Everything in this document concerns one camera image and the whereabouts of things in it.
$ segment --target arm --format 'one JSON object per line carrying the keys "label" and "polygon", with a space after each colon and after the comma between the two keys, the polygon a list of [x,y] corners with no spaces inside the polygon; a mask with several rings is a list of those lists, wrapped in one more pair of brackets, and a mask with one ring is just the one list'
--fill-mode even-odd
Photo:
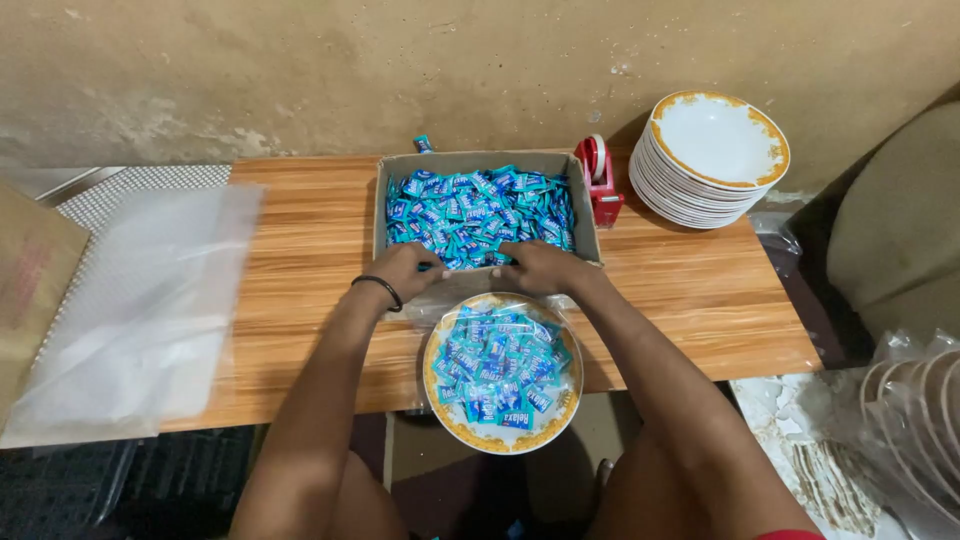
{"label": "arm", "polygon": [[[432,264],[418,272],[421,262]],[[449,275],[418,244],[397,244],[366,275],[389,283],[406,302]],[[323,538],[347,459],[353,406],[376,321],[394,305],[377,282],[350,288],[290,388],[244,488],[230,537]]]}
{"label": "arm", "polygon": [[756,538],[785,528],[819,532],[733,406],[600,269],[537,240],[505,242],[501,251],[520,265],[495,275],[533,294],[567,294],[587,315],[646,429],[673,456],[718,537]]}

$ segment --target wood grain tabletop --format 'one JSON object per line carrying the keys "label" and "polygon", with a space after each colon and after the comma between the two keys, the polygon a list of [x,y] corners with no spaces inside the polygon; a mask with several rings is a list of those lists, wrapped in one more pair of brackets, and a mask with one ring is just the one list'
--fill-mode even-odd
{"label": "wood grain tabletop", "polygon": [[[626,197],[612,230],[599,231],[606,272],[713,380],[822,368],[800,318],[746,217],[694,231],[646,208],[627,178],[629,149],[613,149]],[[231,184],[267,186],[240,284],[231,365],[192,430],[270,422],[350,281],[372,256],[379,157],[239,160]],[[579,310],[565,314],[581,341],[585,392],[624,388],[610,353]],[[431,329],[381,322],[367,353],[357,412],[418,408],[420,353]]]}

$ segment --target wall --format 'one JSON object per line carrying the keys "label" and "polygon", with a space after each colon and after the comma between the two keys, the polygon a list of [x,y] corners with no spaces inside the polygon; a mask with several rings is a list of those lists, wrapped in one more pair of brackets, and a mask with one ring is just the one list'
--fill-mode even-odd
{"label": "wall", "polygon": [[960,81],[949,0],[6,4],[7,167],[632,143],[704,87],[783,128],[802,200]]}

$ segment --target gold floral rim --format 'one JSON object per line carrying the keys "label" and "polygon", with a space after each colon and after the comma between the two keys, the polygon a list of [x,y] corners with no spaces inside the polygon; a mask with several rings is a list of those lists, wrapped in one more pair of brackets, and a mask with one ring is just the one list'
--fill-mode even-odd
{"label": "gold floral rim", "polygon": [[[463,306],[478,307],[485,304],[504,307],[516,301],[523,302],[531,311],[535,311],[541,321],[548,321],[563,327],[561,338],[564,341],[566,349],[573,355],[573,361],[570,362],[569,373],[573,378],[575,391],[564,390],[557,399],[557,408],[560,409],[562,407],[564,411],[563,414],[557,418],[552,418],[541,431],[518,437],[514,444],[508,445],[500,438],[490,436],[482,437],[470,426],[453,420],[452,407],[454,407],[455,404],[440,403],[440,398],[437,396],[437,374],[434,373],[431,364],[437,357],[440,346],[443,344],[440,334],[452,330],[453,325],[457,321],[456,316],[450,315],[459,313],[460,308]],[[580,348],[573,338],[573,334],[556,313],[541,306],[536,300],[528,296],[511,292],[488,292],[467,298],[460,304],[454,306],[454,308],[437,323],[437,326],[434,327],[433,333],[430,334],[430,339],[426,343],[426,349],[423,352],[423,385],[426,389],[427,399],[430,401],[430,405],[433,407],[437,418],[440,419],[441,424],[453,433],[455,437],[477,450],[491,454],[522,454],[550,442],[570,423],[570,419],[573,418],[573,413],[577,410],[577,405],[580,403],[580,396],[584,390],[583,360],[580,356]]]}
{"label": "gold floral rim", "polygon": [[[775,144],[770,145],[770,150],[767,152],[767,154],[772,159],[783,157],[783,161],[780,163],[775,163],[774,166],[771,167],[767,172],[766,176],[756,179],[756,184],[750,184],[749,182],[724,182],[722,180],[717,180],[705,175],[704,173],[698,172],[683,161],[678,160],[677,157],[674,156],[673,152],[671,152],[667,147],[666,143],[663,142],[663,138],[660,136],[660,126],[657,124],[657,122],[654,122],[654,120],[662,120],[663,112],[676,105],[678,101],[686,105],[692,105],[697,100],[697,94],[703,94],[708,99],[719,99],[732,107],[748,108],[747,117],[750,118],[755,125],[763,127],[764,135],[777,140]],[[709,90],[687,90],[683,92],[674,92],[661,99],[660,102],[657,103],[657,106],[654,107],[654,111],[650,114],[650,120],[650,129],[653,132],[654,140],[657,142],[657,145],[664,152],[664,154],[669,156],[687,172],[714,184],[726,185],[729,187],[759,187],[761,185],[767,185],[779,180],[780,177],[783,176],[783,173],[786,172],[787,167],[790,166],[790,146],[786,143],[786,137],[783,136],[783,132],[780,131],[780,128],[777,127],[777,124],[774,124],[773,120],[767,117],[766,114],[754,108],[754,106],[743,101],[742,99],[737,99],[727,94],[712,92]]]}

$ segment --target leg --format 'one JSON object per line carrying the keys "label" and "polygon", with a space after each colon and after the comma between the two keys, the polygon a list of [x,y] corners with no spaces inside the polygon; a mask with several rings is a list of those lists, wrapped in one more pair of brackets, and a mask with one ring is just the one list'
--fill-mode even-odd
{"label": "leg", "polygon": [[642,430],[613,467],[587,538],[710,537],[707,513],[649,430]]}
{"label": "leg", "polygon": [[394,500],[353,452],[347,455],[330,532],[335,540],[409,538]]}

